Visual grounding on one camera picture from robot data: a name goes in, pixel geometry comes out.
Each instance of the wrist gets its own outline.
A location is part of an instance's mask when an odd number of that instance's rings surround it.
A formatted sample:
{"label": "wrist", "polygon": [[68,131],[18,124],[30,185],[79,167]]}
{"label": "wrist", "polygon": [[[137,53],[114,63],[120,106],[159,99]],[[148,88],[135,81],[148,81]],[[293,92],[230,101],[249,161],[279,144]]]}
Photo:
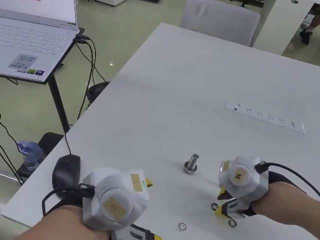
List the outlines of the wrist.
{"label": "wrist", "polygon": [[303,202],[300,203],[300,206],[297,206],[297,211],[295,215],[295,225],[309,229],[310,225],[313,225],[313,220],[318,221],[317,219],[320,216],[320,202],[307,196],[303,199]]}
{"label": "wrist", "polygon": [[76,227],[75,229],[84,230],[86,229],[86,234],[88,235],[87,239],[95,239],[95,240],[108,240],[110,238],[109,232],[99,232],[94,231],[88,228],[83,223],[83,210],[81,207],[74,205],[64,205],[57,208],[51,214],[57,214],[60,217],[68,218],[71,223]]}

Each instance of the computer mouse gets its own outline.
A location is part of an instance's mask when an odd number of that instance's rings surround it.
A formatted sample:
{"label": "computer mouse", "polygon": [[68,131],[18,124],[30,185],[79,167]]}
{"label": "computer mouse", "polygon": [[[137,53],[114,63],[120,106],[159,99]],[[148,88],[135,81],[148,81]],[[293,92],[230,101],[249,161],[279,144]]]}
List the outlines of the computer mouse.
{"label": "computer mouse", "polygon": [[96,100],[96,98],[100,95],[100,93],[108,86],[110,82],[105,81],[98,83],[96,85],[91,86],[88,91],[86,92],[86,97],[88,98],[88,101],[90,104]]}
{"label": "computer mouse", "polygon": [[[80,157],[68,154],[59,158],[52,172],[53,189],[75,187],[80,180]],[[56,193],[59,198],[65,197],[64,191]]]}

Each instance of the power strip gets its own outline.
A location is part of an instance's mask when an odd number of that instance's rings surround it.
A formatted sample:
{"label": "power strip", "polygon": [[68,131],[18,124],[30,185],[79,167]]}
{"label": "power strip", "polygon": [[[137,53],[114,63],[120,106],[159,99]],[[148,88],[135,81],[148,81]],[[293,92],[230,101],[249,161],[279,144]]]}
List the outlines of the power strip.
{"label": "power strip", "polygon": [[243,106],[240,103],[225,102],[225,109],[230,110],[234,113],[242,114],[254,119],[274,124],[301,134],[305,133],[305,128],[302,123],[297,123],[292,120],[285,120],[284,118],[277,117],[272,114],[267,114],[263,111],[257,111],[250,107]]}

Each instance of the sticker on laptop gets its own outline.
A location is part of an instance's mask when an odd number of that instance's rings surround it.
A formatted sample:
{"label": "sticker on laptop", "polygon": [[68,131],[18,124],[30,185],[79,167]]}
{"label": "sticker on laptop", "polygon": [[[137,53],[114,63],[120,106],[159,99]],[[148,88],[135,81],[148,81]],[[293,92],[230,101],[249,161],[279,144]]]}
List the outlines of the sticker on laptop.
{"label": "sticker on laptop", "polygon": [[31,68],[30,68],[26,73],[27,73],[27,74],[35,74],[36,71],[37,71],[36,69],[31,69]]}
{"label": "sticker on laptop", "polygon": [[19,54],[8,66],[8,68],[27,71],[37,60],[37,56]]}
{"label": "sticker on laptop", "polygon": [[35,72],[35,75],[42,76],[44,73],[45,73],[45,71],[37,70]]}

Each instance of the white cabinet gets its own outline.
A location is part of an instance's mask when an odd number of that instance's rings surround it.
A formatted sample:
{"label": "white cabinet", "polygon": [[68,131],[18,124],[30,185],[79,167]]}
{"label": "white cabinet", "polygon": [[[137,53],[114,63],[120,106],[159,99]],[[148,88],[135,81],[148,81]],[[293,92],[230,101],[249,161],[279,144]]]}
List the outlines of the white cabinet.
{"label": "white cabinet", "polygon": [[117,6],[118,4],[124,2],[125,0],[96,0],[105,4],[110,4],[112,6]]}
{"label": "white cabinet", "polygon": [[307,9],[309,12],[313,4],[310,0],[276,0],[273,7],[290,12],[304,12]]}

